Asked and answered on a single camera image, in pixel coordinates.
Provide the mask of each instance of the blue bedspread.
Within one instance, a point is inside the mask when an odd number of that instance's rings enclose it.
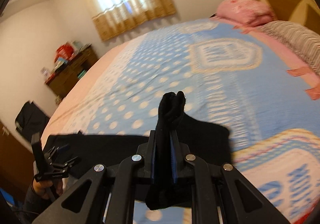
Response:
[[[156,127],[163,94],[182,90],[188,115],[230,128],[233,151],[289,129],[319,137],[320,100],[304,92],[309,85],[290,76],[286,64],[264,43],[232,28],[201,19],[132,40],[97,80],[85,108],[64,132],[148,135]],[[270,158],[242,162],[239,168],[246,171]],[[155,218],[157,223],[176,224],[184,218],[183,209],[157,213],[167,214],[161,218],[138,214],[145,210],[144,204],[136,204],[137,223]]]

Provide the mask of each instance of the polka dot pattern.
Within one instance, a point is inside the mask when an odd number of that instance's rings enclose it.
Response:
[[[83,127],[81,125],[84,131],[148,137],[150,130],[156,127],[159,103],[163,95],[170,91],[177,93],[182,90],[186,94],[185,111],[190,116],[198,109],[198,93],[195,92],[198,84],[192,82],[195,80],[192,76],[196,73],[191,71],[188,51],[189,45],[194,43],[193,37],[181,34],[175,25],[170,30],[150,32],[146,38],[148,41],[139,43],[124,68],[125,59],[114,66],[110,65],[113,71],[107,69],[101,76],[101,84],[93,87],[100,108],[93,106],[92,113],[88,109],[87,116],[84,116],[85,120],[89,117],[89,123]],[[113,77],[117,70],[120,71],[119,75]],[[104,85],[109,83],[110,88],[104,89]],[[158,217],[153,216],[156,214],[158,212],[149,212],[148,216],[156,219]]]
[[[142,119],[138,119],[135,122],[133,122],[132,128],[133,129],[137,129],[137,128],[141,127],[142,125],[143,125],[143,120]]]
[[[146,212],[146,218],[151,221],[159,221],[162,218],[162,212],[160,210],[148,210]]]

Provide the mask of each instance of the human hand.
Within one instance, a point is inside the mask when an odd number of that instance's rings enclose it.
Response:
[[[38,196],[40,196],[42,199],[45,199],[45,200],[48,200],[50,198],[49,194],[46,193],[45,189],[51,187],[52,185],[55,186],[57,194],[61,196],[63,193],[62,179],[57,179],[54,182],[52,182],[51,180],[40,181],[40,182],[36,182],[35,180],[33,180],[32,182],[32,188],[34,192]]]

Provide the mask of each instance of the bed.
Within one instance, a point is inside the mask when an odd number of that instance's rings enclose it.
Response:
[[[285,9],[280,0],[262,1],[279,19],[320,32],[314,0],[287,2]],[[182,90],[185,112],[231,129],[238,170],[299,223],[320,195],[320,100],[306,91],[320,78],[312,71],[298,77],[287,72],[303,67],[279,41],[225,19],[152,31],[110,50],[87,72],[51,117],[42,145],[50,134],[79,130],[148,136],[163,94]],[[187,224],[191,209],[149,211],[136,202],[133,219]]]

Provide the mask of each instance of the black cloth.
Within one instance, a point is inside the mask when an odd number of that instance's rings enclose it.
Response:
[[[222,165],[231,162],[228,142],[229,130],[223,126],[198,121],[184,113],[186,99],[183,92],[166,93],[159,105],[156,125],[155,183],[146,196],[149,209],[173,205],[191,207],[190,187],[173,183],[171,169],[170,130],[176,130],[179,142],[188,145],[190,152],[207,163]]]
[[[150,209],[166,208],[190,199],[185,187],[172,184],[171,153],[169,130],[175,129],[179,142],[189,146],[190,152],[201,157],[207,163],[222,165],[231,162],[229,131],[227,128],[208,122],[202,122],[185,114],[183,92],[167,93],[161,100],[156,125],[156,156],[161,162],[156,169],[156,184],[137,187],[135,199],[146,201]],[[71,169],[70,174],[80,178],[96,164],[112,166],[137,152],[140,144],[148,142],[143,136],[115,135],[57,135],[49,136],[44,147],[47,152],[53,146],[70,145],[70,149],[57,157],[63,163],[78,156],[82,161]]]
[[[83,135],[79,132],[49,136],[43,151],[46,153],[53,146],[69,144],[70,149],[58,155],[56,162],[64,163],[80,157],[81,162],[70,170],[70,174],[79,179],[96,164],[109,167],[121,163],[123,159],[134,155],[140,144],[147,142],[148,138],[144,136]]]
[[[16,117],[16,130],[31,143],[34,133],[42,135],[50,118],[34,102],[26,102]]]

